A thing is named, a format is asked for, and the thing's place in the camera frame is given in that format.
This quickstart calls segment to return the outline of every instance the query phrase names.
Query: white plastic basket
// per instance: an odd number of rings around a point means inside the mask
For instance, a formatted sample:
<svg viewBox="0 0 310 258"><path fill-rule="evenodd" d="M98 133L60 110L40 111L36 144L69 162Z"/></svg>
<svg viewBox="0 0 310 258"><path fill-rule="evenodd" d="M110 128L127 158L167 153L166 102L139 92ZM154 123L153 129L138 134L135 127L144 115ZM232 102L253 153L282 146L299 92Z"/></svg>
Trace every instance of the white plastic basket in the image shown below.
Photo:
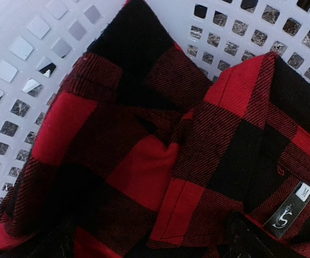
<svg viewBox="0 0 310 258"><path fill-rule="evenodd" d="M259 0L243 10L243 1L146 0L211 80L228 66L275 50L310 83L310 8L298 7L298 0ZM0 0L0 201L61 81L124 2Z"/></svg>

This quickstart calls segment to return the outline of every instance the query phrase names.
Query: plaid fabric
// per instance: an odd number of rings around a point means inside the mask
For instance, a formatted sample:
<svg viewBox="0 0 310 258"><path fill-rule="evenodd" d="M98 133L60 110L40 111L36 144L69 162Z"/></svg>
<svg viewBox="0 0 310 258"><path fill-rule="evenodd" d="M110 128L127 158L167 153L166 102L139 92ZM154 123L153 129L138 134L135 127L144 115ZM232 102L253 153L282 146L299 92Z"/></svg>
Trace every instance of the plaid fabric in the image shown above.
<svg viewBox="0 0 310 258"><path fill-rule="evenodd" d="M72 214L74 246L25 257L227 257L231 211L259 229L310 185L310 86L273 53L211 85L131 0L52 103L1 204L0 251ZM281 240L266 236L310 257L310 202Z"/></svg>

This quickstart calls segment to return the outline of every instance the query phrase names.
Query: black label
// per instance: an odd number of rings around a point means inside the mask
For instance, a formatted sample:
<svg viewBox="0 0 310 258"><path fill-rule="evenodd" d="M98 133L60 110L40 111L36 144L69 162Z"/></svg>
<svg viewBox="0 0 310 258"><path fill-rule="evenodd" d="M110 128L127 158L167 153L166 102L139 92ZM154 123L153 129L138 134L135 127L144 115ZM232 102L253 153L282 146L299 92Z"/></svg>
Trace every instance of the black label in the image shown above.
<svg viewBox="0 0 310 258"><path fill-rule="evenodd" d="M279 209L265 223L264 229L280 239L310 201L310 186L300 182Z"/></svg>

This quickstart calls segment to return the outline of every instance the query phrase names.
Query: logo s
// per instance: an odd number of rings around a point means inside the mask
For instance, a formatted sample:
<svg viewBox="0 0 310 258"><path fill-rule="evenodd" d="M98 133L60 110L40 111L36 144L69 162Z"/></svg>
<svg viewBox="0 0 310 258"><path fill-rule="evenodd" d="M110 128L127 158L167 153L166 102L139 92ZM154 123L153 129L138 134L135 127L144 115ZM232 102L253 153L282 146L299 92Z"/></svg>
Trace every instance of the logo s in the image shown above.
<svg viewBox="0 0 310 258"><path fill-rule="evenodd" d="M288 224L288 220L285 219L284 216L289 216L292 214L291 205L285 207L284 212L276 218L276 222L272 224L272 226L279 229L284 228L286 224Z"/></svg>

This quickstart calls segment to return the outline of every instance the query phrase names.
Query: clothing label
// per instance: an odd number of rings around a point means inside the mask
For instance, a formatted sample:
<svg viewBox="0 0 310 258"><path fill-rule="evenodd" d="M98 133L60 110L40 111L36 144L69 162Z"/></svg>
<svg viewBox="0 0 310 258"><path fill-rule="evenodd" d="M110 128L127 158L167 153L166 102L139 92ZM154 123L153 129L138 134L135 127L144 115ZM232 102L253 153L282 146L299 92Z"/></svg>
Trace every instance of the clothing label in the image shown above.
<svg viewBox="0 0 310 258"><path fill-rule="evenodd" d="M265 223L264 229L280 239L310 201L310 186L300 182L279 209Z"/></svg>

